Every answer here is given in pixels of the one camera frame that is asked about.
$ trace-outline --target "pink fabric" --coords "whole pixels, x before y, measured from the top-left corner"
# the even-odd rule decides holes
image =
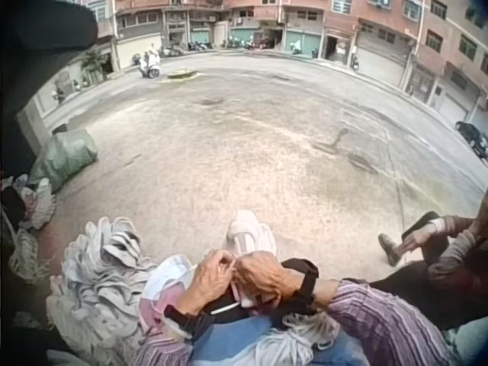
[[[157,300],[141,298],[139,302],[140,322],[144,329],[151,332],[159,329],[163,321],[163,313],[168,305],[175,305],[180,296],[185,292],[185,286],[181,282],[161,291]]]

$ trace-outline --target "striped sleeve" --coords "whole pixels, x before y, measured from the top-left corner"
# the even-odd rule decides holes
[[[146,338],[133,366],[187,366],[193,347],[162,333]]]
[[[358,338],[372,365],[452,365],[439,330],[415,307],[367,284],[341,281],[330,316]]]

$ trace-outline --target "asphalt street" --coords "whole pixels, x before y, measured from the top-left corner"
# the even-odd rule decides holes
[[[198,76],[165,80],[185,68]],[[153,80],[128,72],[45,123],[84,127],[99,148],[41,233],[50,240],[41,253],[55,258],[88,220],[124,216],[147,254],[197,262],[248,208],[273,229],[280,259],[373,280],[392,271],[379,233],[399,239],[430,210],[473,216],[488,185],[488,168],[454,128],[405,98],[258,53],[172,59]]]

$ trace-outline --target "plastic bag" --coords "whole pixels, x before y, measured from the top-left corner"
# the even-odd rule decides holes
[[[48,178],[53,191],[58,191],[72,175],[97,159],[95,142],[85,129],[55,134],[42,148],[34,163],[29,183],[38,185]]]

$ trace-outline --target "sneaker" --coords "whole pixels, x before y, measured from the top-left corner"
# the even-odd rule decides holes
[[[387,234],[383,233],[378,236],[378,241],[380,242],[381,248],[387,254],[388,263],[392,267],[395,267],[402,258],[394,250],[397,244]]]

